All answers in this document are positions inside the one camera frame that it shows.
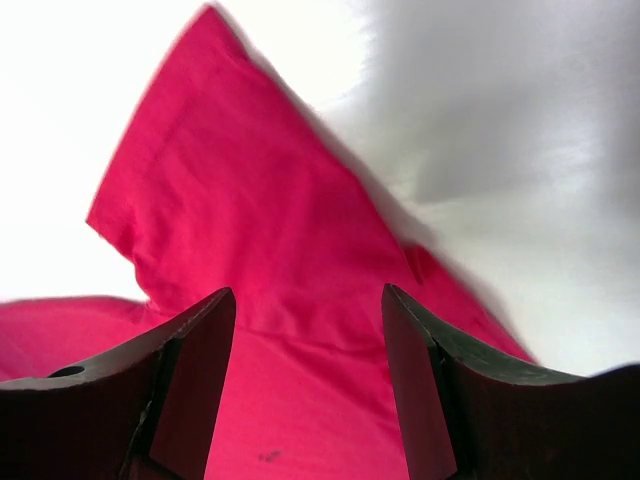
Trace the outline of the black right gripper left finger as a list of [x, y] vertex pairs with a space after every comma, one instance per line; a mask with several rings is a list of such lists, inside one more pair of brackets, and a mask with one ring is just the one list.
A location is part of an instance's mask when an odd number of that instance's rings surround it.
[[2, 382], [2, 478], [203, 478], [235, 318], [222, 288], [99, 355]]

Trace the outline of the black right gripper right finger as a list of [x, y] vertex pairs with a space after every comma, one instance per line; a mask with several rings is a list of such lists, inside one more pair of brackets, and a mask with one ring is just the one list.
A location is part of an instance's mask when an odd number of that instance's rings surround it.
[[591, 377], [505, 354], [386, 285], [384, 338], [413, 479], [635, 479], [639, 368]]

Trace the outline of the pink t-shirt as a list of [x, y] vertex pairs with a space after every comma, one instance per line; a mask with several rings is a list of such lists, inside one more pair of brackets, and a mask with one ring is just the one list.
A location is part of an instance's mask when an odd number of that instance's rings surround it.
[[388, 283], [525, 357], [433, 255], [397, 241], [213, 7], [151, 82], [87, 222], [134, 265], [147, 301], [3, 304], [1, 376], [46, 375], [228, 287], [237, 317], [210, 479], [407, 477], [382, 332]]

